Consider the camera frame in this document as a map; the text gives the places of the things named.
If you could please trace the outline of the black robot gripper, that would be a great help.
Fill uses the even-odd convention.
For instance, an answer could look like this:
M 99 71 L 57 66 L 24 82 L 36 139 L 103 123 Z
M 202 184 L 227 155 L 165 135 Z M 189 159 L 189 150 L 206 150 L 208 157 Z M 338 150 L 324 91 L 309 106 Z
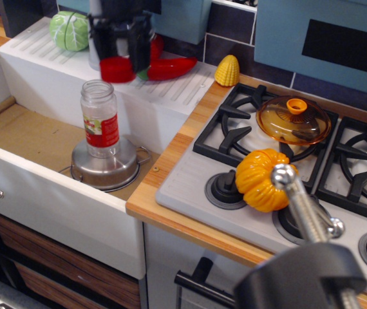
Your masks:
M 90 1 L 89 33 L 100 60 L 117 55 L 113 32 L 128 33 L 128 53 L 135 73 L 146 70 L 151 59 L 155 1 Z

